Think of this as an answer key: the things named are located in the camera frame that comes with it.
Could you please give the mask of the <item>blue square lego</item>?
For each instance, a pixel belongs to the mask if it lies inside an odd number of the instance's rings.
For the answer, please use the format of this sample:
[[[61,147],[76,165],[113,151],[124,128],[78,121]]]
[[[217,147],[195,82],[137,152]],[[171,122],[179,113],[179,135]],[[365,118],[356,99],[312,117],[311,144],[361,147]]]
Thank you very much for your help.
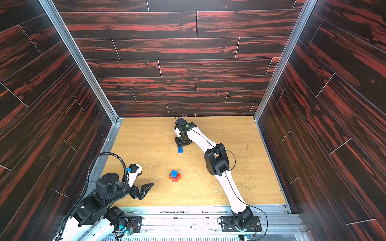
[[[175,171],[175,170],[172,170],[170,176],[171,176],[171,178],[177,178],[178,177],[178,172]]]

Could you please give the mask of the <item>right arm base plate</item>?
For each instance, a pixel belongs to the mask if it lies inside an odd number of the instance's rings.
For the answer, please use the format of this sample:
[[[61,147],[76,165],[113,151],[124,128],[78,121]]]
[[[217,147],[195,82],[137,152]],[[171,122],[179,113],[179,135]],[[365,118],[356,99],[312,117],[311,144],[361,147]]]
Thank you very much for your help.
[[[262,232],[260,219],[258,216],[253,216],[250,221],[237,219],[235,216],[221,216],[217,219],[217,223],[221,226],[224,233],[231,232]]]

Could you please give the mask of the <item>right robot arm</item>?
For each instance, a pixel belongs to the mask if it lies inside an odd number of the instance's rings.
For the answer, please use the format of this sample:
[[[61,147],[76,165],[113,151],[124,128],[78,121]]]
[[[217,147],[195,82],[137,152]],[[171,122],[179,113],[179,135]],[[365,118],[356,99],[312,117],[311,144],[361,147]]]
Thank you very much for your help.
[[[184,118],[178,118],[174,127],[178,147],[184,147],[194,142],[203,152],[208,172],[217,178],[231,206],[234,224],[240,230],[249,228],[254,216],[246,204],[233,180],[230,162],[223,144],[208,139],[195,123],[188,123]]]

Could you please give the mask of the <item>red long lego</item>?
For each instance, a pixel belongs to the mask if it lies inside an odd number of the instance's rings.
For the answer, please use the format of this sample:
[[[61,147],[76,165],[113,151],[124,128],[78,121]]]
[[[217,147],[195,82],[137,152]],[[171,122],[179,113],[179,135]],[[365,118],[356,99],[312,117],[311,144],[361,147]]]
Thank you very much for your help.
[[[179,182],[181,179],[181,174],[177,174],[176,176],[172,176],[172,174],[169,175],[169,179],[173,182]]]

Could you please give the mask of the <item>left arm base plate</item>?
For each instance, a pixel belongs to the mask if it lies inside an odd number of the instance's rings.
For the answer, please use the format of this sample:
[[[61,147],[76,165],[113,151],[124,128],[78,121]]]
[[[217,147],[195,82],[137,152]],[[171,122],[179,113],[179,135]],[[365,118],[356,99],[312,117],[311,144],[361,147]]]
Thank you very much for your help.
[[[132,235],[140,233],[142,227],[142,216],[127,216],[124,220],[118,222],[116,232],[119,234]]]

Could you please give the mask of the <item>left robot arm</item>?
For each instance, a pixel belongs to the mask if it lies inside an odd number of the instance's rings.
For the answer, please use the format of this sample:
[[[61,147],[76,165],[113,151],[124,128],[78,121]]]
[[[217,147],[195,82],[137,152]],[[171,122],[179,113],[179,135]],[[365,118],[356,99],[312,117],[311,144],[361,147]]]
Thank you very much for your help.
[[[66,224],[61,227],[56,241],[101,241],[111,233],[116,239],[132,235],[141,224],[141,218],[127,218],[118,207],[111,207],[116,201],[131,196],[145,198],[154,183],[129,186],[119,181],[117,173],[107,173],[96,181],[93,193],[83,198],[69,213]]]

